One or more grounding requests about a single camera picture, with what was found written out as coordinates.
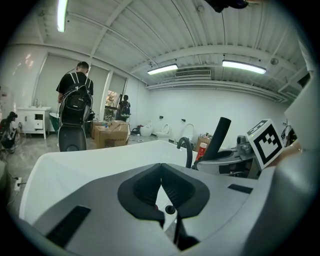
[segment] concrete floor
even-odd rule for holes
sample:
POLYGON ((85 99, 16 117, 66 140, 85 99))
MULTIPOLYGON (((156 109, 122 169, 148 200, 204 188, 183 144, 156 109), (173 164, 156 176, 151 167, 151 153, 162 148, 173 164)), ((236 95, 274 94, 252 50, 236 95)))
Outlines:
MULTIPOLYGON (((128 144, 137 144, 143 142, 155 141, 157 138, 155 136, 141 137, 130 135, 128 144)), ((87 149, 94 150, 97 149, 96 144, 92 138, 87 138, 87 149)), ((13 154, 7 154, 5 160, 7 161, 6 169, 13 177, 21 177, 22 183, 28 181, 29 175, 36 164, 38 158, 46 153, 59 152, 57 146, 58 137, 55 134, 51 134, 44 140, 43 136, 40 134, 29 135, 26 137, 21 137, 17 142, 17 148, 13 154)), ((24 192, 25 184, 21 184, 21 189, 17 193, 14 190, 16 180, 9 179, 10 197, 7 209, 9 213, 18 216, 20 209, 20 202, 24 192)))

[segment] faucet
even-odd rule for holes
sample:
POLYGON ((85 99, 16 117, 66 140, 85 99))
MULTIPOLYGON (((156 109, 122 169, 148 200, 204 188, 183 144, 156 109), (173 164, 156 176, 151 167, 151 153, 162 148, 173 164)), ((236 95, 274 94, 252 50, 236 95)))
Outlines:
POLYGON ((191 165, 192 165, 192 148, 191 148, 190 140, 187 137, 182 137, 179 140, 178 144, 176 145, 176 148, 180 149, 183 142, 186 145, 186 164, 185 164, 185 167, 190 169, 191 165))

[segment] ceiling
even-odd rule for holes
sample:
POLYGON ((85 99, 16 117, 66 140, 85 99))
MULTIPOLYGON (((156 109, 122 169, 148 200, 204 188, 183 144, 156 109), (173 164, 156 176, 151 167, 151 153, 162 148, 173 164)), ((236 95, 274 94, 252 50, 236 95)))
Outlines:
POLYGON ((292 22, 268 2, 217 13, 204 0, 69 0, 64 33, 57 30, 57 6, 58 0, 42 1, 11 44, 77 51, 132 74, 152 90, 228 89, 284 102, 299 94, 297 81, 308 73, 292 22), (277 64, 271 64, 274 58, 277 64), (267 72, 223 68, 222 60, 267 72), (178 71, 211 70, 211 75, 147 73, 174 63, 178 71))

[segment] electrical outlet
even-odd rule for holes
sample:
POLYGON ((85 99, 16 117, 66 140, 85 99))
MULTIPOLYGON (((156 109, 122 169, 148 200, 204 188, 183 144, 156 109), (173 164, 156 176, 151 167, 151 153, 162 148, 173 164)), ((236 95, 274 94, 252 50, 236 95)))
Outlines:
POLYGON ((18 186, 18 184, 22 183, 22 178, 18 178, 16 181, 15 181, 15 185, 14 185, 14 191, 20 191, 20 186, 18 186))

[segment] white cabinet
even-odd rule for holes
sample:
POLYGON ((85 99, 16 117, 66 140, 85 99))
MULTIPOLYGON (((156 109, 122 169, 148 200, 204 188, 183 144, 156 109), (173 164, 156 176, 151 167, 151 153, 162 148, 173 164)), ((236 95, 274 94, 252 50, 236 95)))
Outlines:
POLYGON ((49 132, 49 107, 18 107, 16 123, 22 124, 22 133, 43 134, 49 132))

